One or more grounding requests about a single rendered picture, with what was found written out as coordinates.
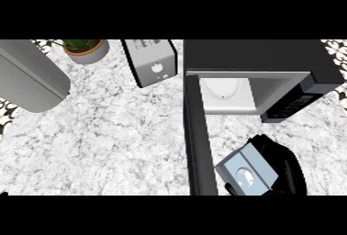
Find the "green plant in grey pot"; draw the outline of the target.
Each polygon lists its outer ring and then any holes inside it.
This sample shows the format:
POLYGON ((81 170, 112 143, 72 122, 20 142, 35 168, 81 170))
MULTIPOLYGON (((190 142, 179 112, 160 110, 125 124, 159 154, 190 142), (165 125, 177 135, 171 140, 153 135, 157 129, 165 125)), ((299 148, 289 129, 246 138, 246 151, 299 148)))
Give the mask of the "green plant in grey pot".
POLYGON ((81 65, 98 62, 107 55, 106 39, 64 39, 60 43, 48 39, 48 42, 61 47, 70 60, 81 65))

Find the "large grey rounded appliance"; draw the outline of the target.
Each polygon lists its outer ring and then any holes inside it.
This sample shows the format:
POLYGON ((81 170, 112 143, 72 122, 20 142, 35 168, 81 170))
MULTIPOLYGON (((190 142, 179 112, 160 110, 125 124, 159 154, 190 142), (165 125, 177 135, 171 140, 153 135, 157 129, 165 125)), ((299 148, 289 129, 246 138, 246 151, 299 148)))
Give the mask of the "large grey rounded appliance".
POLYGON ((0 39, 0 97, 32 113, 66 98, 70 79, 29 39, 0 39))

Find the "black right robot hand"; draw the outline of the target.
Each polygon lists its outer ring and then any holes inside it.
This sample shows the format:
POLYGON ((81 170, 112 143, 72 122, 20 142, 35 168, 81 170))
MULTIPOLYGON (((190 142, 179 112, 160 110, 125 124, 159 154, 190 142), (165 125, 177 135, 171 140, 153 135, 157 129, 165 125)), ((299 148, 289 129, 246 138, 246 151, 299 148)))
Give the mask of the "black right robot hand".
MULTIPOLYGON (((247 139, 246 143, 252 143, 256 151, 262 155, 267 163, 277 173, 277 179, 272 183, 272 187, 262 195, 304 196, 304 174, 295 155, 289 148, 275 143, 264 134, 255 135, 250 139, 247 139)), ((236 196, 236 192, 228 183, 224 183, 224 188, 228 193, 236 196)))

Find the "pale blue milk carton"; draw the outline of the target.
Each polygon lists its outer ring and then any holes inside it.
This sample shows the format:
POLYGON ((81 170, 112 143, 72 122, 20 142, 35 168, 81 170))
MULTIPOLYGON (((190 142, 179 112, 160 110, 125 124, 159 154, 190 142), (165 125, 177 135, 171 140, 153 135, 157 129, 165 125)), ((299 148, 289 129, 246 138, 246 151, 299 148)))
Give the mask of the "pale blue milk carton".
POLYGON ((261 196, 272 187, 277 173, 252 143, 246 143, 215 165, 215 171, 237 196, 261 196))

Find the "silver and black box appliance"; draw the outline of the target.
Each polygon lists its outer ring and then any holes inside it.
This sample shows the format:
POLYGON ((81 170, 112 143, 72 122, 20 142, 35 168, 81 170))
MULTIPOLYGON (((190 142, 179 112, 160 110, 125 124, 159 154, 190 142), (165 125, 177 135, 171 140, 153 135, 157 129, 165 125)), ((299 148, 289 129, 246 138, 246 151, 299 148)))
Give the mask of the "silver and black box appliance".
POLYGON ((122 39, 120 43, 138 88, 177 75, 177 52, 168 39, 122 39))

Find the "black microwave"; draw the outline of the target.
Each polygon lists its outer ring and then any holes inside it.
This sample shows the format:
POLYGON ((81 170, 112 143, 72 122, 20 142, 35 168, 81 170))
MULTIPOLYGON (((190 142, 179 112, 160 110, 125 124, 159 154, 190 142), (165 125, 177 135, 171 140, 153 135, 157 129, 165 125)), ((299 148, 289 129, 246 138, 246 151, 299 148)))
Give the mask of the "black microwave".
POLYGON ((185 39, 184 75, 199 77, 209 115, 258 115, 278 123, 343 84, 323 44, 315 39, 185 39), (203 78, 237 78, 228 100, 206 91, 203 78))

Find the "dark grey microwave door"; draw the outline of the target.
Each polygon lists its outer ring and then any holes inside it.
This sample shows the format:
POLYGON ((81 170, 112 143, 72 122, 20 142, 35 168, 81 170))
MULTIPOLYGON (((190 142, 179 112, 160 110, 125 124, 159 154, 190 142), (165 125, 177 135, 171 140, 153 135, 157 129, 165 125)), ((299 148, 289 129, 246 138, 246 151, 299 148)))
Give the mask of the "dark grey microwave door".
POLYGON ((199 77, 182 78, 182 128, 191 196, 218 194, 199 77))

